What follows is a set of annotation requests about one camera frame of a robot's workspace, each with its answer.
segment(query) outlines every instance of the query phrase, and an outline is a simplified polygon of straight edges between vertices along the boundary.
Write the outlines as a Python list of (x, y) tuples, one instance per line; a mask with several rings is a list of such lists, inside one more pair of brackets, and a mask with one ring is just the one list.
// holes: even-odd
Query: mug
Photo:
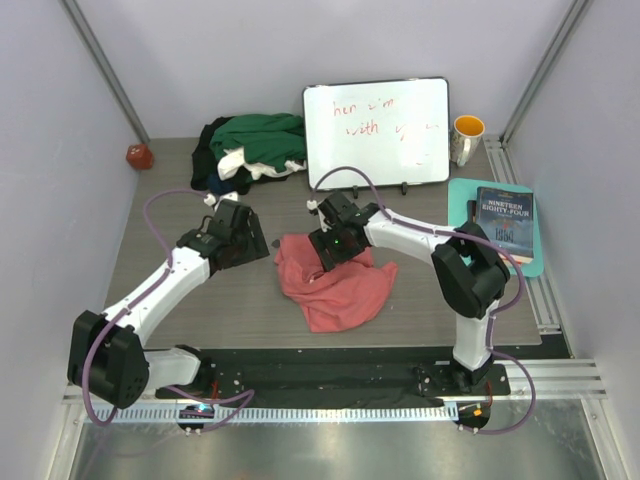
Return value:
[(478, 117), (462, 115), (456, 118), (451, 132), (451, 161), (464, 167), (478, 148), (483, 133), (484, 123)]

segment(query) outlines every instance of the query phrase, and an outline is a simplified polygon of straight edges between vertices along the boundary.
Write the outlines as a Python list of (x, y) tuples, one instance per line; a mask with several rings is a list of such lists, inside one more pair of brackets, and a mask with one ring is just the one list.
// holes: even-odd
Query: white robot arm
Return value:
[(145, 389), (181, 385), (199, 392), (211, 384), (211, 362), (187, 346), (144, 351), (168, 313), (194, 288), (218, 270), (269, 255), (258, 216), (247, 205), (225, 199), (213, 217), (182, 236), (147, 280), (102, 314), (85, 311), (75, 321), (67, 377), (82, 384), (82, 372), (98, 334), (117, 316), (90, 365), (89, 391), (117, 408), (133, 404)]
[[(435, 234), (452, 232), (454, 227), (420, 222), (389, 209), (385, 214), (374, 203), (360, 209), (341, 193), (308, 207), (320, 217), (321, 228), (309, 238), (326, 270), (367, 247), (390, 248), (434, 267), (445, 300), (456, 312), (457, 381), (463, 389), (481, 382), (493, 362), (487, 336), (491, 313), (498, 308), (510, 277), (499, 255), (474, 242)], [(487, 238), (471, 222), (455, 230)], [(463, 257), (470, 259), (468, 266)]]

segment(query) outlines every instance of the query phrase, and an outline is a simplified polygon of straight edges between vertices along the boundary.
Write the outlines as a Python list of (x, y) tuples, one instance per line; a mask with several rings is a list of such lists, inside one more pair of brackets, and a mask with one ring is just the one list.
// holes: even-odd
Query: white wall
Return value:
[(0, 71), (0, 465), (41, 479), (71, 326), (104, 305), (136, 141), (58, 2), (0, 2)]
[(570, 341), (593, 357), (638, 462), (640, 3), (596, 1), (511, 148), (534, 188)]
[(443, 75), (501, 133), (570, 0), (78, 0), (151, 137), (301, 112), (303, 87)]

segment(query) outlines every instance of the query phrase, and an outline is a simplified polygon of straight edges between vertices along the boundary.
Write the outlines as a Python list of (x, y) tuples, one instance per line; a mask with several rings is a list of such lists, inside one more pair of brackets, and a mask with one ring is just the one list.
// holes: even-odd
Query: book title text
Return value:
[(497, 200), (489, 200), (487, 203), (483, 203), (482, 209), (490, 212), (515, 215), (518, 217), (528, 217), (530, 214), (529, 210), (524, 210), (520, 204), (499, 202)]

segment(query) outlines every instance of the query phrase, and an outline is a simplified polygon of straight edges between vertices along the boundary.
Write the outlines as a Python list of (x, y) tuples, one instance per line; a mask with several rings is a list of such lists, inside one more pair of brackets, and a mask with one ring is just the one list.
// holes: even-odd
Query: teal tray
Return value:
[[(483, 180), (470, 180), (468, 178), (454, 178), (449, 181), (449, 225), (458, 227), (467, 221), (467, 202), (476, 200), (478, 187), (492, 187), (507, 190), (509, 192), (531, 192), (530, 188), (522, 185), (508, 183), (485, 182)], [(538, 209), (535, 197), (533, 199), (533, 262), (522, 265), (522, 273), (525, 277), (538, 277), (544, 272), (544, 257), (542, 255), (542, 242), (540, 241), (540, 227), (538, 226)], [(515, 274), (513, 267), (509, 271)]]

